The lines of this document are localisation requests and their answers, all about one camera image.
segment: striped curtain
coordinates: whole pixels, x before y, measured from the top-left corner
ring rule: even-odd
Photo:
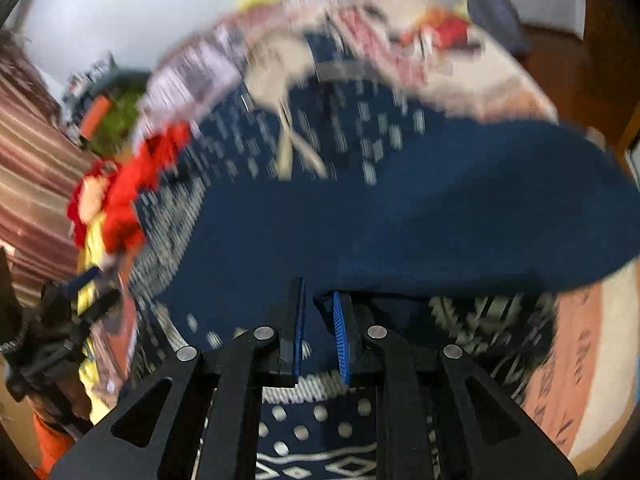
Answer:
[[[53,126],[58,104],[37,70],[0,33],[0,244],[7,248],[16,295],[34,305],[42,284],[75,273],[66,204],[92,156]]]

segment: white polka dot pattern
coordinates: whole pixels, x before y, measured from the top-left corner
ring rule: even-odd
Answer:
[[[361,416],[369,416],[371,414],[371,402],[369,399],[360,399],[358,402],[358,413]]]
[[[273,413],[273,418],[275,418],[278,422],[282,422],[287,418],[287,412],[284,411],[282,406],[274,406],[271,410]]]
[[[328,416],[329,414],[326,412],[326,408],[324,406],[320,406],[319,404],[314,406],[314,417],[318,422],[326,421]]]
[[[198,320],[193,317],[193,314],[187,314],[187,325],[193,333],[198,331]]]
[[[293,429],[293,434],[296,436],[298,440],[306,440],[309,438],[309,430],[304,426],[296,426]]]
[[[349,438],[351,436],[351,433],[353,433],[351,424],[349,424],[348,422],[341,422],[340,424],[338,424],[338,434],[342,438]]]
[[[287,444],[281,441],[277,441],[275,444],[273,444],[273,449],[280,456],[287,456],[289,454],[289,447],[287,447]]]
[[[207,342],[214,350],[222,346],[222,339],[220,339],[220,336],[215,332],[207,332]]]

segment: dark blue fabric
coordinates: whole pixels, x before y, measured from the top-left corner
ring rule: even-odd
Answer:
[[[331,59],[324,50],[314,54]],[[171,231],[182,221],[163,212],[172,189],[192,189],[197,178],[207,183],[177,273],[151,298],[167,306],[188,344],[206,349],[210,332],[226,341],[265,322],[293,276],[316,296],[336,289],[418,298],[538,294],[592,283],[640,252],[638,190],[577,132],[540,121],[447,120],[383,84],[310,78],[292,88],[289,107],[294,129],[317,144],[330,178],[319,180],[296,155],[292,180],[281,182],[273,173],[278,120],[245,112],[243,91],[214,107],[177,171],[137,204],[151,251],[157,222]],[[161,242],[170,253],[173,242]],[[133,291],[145,286],[134,268]],[[414,343],[441,342],[415,326],[425,317],[420,301],[387,307],[390,322]],[[310,299],[305,340],[312,352],[303,375],[337,367],[335,341]],[[291,454],[374,442],[372,417],[353,415],[355,396],[363,395],[370,392],[325,401],[330,424],[315,420],[313,403],[285,406],[284,422],[265,404],[270,434],[260,452],[272,456],[276,439]],[[353,436],[338,437],[338,420],[350,420]],[[299,424],[310,432],[303,442],[291,434]],[[265,460],[276,469],[289,463]],[[305,468],[331,477],[331,460]]]

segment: red cloth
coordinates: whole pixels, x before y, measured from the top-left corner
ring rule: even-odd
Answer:
[[[178,152],[191,141],[187,122],[169,126],[161,135],[147,139],[138,155],[118,173],[104,211],[102,241],[109,254],[140,247],[145,235],[133,202],[143,190],[157,190],[162,170],[175,163]]]
[[[84,240],[86,238],[86,224],[81,221],[78,212],[78,201],[80,200],[80,194],[82,193],[82,185],[84,184],[84,180],[89,176],[108,177],[109,183],[107,185],[107,189],[104,190],[104,199],[102,200],[102,207],[104,208],[111,187],[113,187],[113,184],[116,181],[116,177],[118,176],[119,169],[120,165],[117,162],[113,162],[112,160],[97,160],[91,166],[91,169],[84,174],[82,180],[78,182],[78,185],[74,189],[74,193],[71,196],[71,201],[66,208],[66,217],[71,220],[71,224],[73,227],[74,244],[77,247],[83,249]]]
[[[68,434],[60,433],[47,426],[35,413],[33,414],[33,424],[42,453],[42,462],[35,473],[41,480],[47,480],[53,465],[73,446],[74,440]]]
[[[469,24],[466,21],[457,16],[450,16],[433,29],[435,33],[433,43],[442,50],[446,50],[456,43],[466,43],[468,28]]]

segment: orange cloth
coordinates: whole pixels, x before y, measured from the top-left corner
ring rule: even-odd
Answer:
[[[141,191],[158,189],[161,171],[175,163],[178,152],[190,141],[187,122],[172,124],[163,134],[147,139],[140,153],[122,167],[104,208],[102,241],[107,253],[138,248],[144,243],[133,202]]]
[[[82,124],[80,124],[80,135],[85,139],[91,139],[104,119],[104,116],[109,110],[111,110],[112,106],[113,101],[111,101],[111,99],[104,95],[98,95],[91,104],[91,107],[87,110],[87,113],[84,115],[84,119],[82,119]]]
[[[42,462],[35,473],[41,480],[47,480],[53,465],[73,446],[75,441],[70,435],[60,433],[47,426],[35,413],[33,414],[33,424],[36,427],[36,437],[42,453]]]

